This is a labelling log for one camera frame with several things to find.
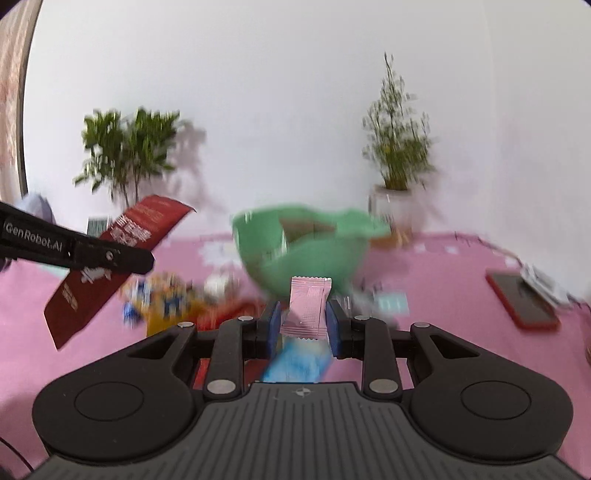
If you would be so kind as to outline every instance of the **green leaves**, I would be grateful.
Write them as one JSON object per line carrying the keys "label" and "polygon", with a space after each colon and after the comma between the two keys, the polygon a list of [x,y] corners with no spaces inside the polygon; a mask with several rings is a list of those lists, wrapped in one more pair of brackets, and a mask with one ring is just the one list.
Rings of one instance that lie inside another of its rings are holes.
{"label": "green leaves", "polygon": [[90,158],[83,172],[73,179],[74,185],[92,181],[94,193],[108,185],[111,199],[121,194],[128,202],[128,186],[133,182],[135,201],[138,185],[152,177],[162,177],[176,168],[167,162],[168,150],[174,146],[180,113],[150,112],[139,108],[132,119],[121,118],[117,110],[84,117],[82,141]]}
{"label": "green leaves", "polygon": [[424,184],[423,175],[434,170],[428,159],[428,117],[423,114],[420,122],[416,120],[409,105],[416,96],[405,91],[404,80],[392,70],[394,58],[384,54],[384,60],[380,97],[362,122],[369,141],[362,154],[380,169],[387,189],[408,190],[410,184]]}

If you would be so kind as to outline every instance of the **white wall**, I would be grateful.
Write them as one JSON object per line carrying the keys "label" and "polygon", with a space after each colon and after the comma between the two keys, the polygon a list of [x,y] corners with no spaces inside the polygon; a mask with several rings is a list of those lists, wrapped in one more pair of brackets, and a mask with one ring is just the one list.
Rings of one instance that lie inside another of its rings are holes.
{"label": "white wall", "polygon": [[591,8],[485,6],[498,114],[491,235],[591,299]]}
{"label": "white wall", "polygon": [[231,214],[269,203],[366,208],[378,176],[361,159],[361,118],[384,50],[439,138],[427,228],[484,232],[493,71],[473,0],[44,0],[25,87],[29,189],[71,228],[117,214],[106,193],[72,185],[82,119],[144,105],[206,133],[158,189],[199,209],[178,235],[228,230]]}

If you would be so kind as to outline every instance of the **blue wrapper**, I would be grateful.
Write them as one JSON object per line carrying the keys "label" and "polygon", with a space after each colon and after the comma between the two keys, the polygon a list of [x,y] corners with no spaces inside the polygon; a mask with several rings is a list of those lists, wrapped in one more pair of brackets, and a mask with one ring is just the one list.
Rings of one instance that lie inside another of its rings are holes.
{"label": "blue wrapper", "polygon": [[332,363],[325,340],[283,337],[283,350],[271,362],[261,380],[268,383],[317,383]]}

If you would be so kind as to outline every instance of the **pink candy packet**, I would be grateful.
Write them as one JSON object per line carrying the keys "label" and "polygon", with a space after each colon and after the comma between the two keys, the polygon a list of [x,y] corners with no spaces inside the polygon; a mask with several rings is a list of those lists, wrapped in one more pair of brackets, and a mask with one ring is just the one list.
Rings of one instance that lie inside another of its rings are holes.
{"label": "pink candy packet", "polygon": [[293,277],[290,309],[280,333],[298,338],[326,339],[324,311],[331,287],[330,278]]}

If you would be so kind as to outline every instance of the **green bowl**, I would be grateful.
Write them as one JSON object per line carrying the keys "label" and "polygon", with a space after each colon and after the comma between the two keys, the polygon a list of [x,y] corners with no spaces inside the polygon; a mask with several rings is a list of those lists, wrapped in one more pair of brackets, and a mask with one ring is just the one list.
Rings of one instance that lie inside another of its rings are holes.
{"label": "green bowl", "polygon": [[[301,232],[314,225],[314,231],[294,239],[293,232],[285,231],[286,223],[292,230],[300,225]],[[232,229],[246,271],[278,298],[289,297],[292,277],[329,277],[333,288],[341,290],[363,259],[369,239],[390,233],[387,223],[359,210],[324,213],[299,205],[240,213]]]}

